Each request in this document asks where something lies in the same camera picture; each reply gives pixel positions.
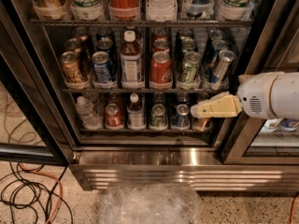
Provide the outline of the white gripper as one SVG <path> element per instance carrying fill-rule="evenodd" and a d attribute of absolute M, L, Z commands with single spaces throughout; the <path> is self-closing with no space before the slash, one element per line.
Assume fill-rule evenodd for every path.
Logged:
<path fill-rule="evenodd" d="M 237 96 L 220 93 L 191 107 L 191 114 L 197 119 L 233 118 L 241 111 L 256 119 L 282 118 L 277 104 L 282 97 L 278 81 L 283 72 L 240 75 Z"/>

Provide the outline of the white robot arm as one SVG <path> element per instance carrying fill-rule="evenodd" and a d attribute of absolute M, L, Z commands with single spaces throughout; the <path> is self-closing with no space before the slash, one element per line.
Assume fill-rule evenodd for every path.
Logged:
<path fill-rule="evenodd" d="M 299 120 L 299 73 L 270 72 L 240 76 L 236 95 L 228 91 L 193 105 L 198 119 L 232 118 L 244 111 L 255 119 Z"/>

